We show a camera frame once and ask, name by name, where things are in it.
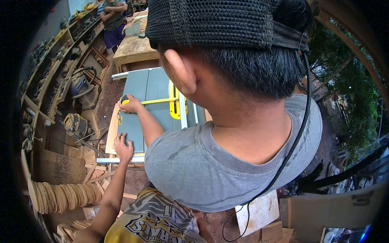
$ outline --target green vest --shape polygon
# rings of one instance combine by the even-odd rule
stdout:
[[[114,0],[113,2],[105,2],[105,7],[117,7],[117,4],[120,3],[120,0]],[[115,12],[115,14],[110,17],[106,22],[104,22],[104,30],[111,31],[119,27],[125,18],[120,12]]]

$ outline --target short black hair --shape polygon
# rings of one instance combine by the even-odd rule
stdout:
[[[273,20],[304,33],[313,23],[313,14],[306,0],[282,0],[273,13]],[[297,49],[278,46],[263,51],[249,48],[196,48],[210,67],[221,74],[234,90],[249,93],[253,97],[289,97],[297,82],[306,74]],[[160,45],[160,51],[167,49]]]

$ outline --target yellow graphic t-shirt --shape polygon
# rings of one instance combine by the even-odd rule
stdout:
[[[105,243],[206,243],[191,209],[147,187],[108,230]]]

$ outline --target gray t-shirt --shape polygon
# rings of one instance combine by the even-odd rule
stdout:
[[[300,129],[306,101],[303,94],[286,99],[291,134],[276,156],[265,164],[240,160],[219,147],[211,134],[214,124],[207,122],[165,132],[154,140],[145,155],[147,176],[166,197],[196,210],[219,212],[247,202],[269,185],[281,166]],[[307,167],[319,147],[321,132],[320,110],[312,100],[303,135],[267,193],[292,181]]]

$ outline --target hand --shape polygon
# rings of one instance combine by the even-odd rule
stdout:
[[[104,11],[107,13],[112,12],[112,11],[114,11],[114,7],[105,7]]]
[[[139,100],[135,99],[132,95],[128,94],[127,98],[130,101],[125,105],[122,105],[120,100],[118,101],[120,111],[125,113],[137,113],[138,109],[143,107]]]
[[[114,141],[114,148],[116,151],[116,155],[119,157],[120,162],[129,162],[132,154],[134,152],[134,147],[132,146],[132,142],[127,140],[128,146],[124,143],[124,139],[126,138],[127,133],[122,134],[119,133]]]

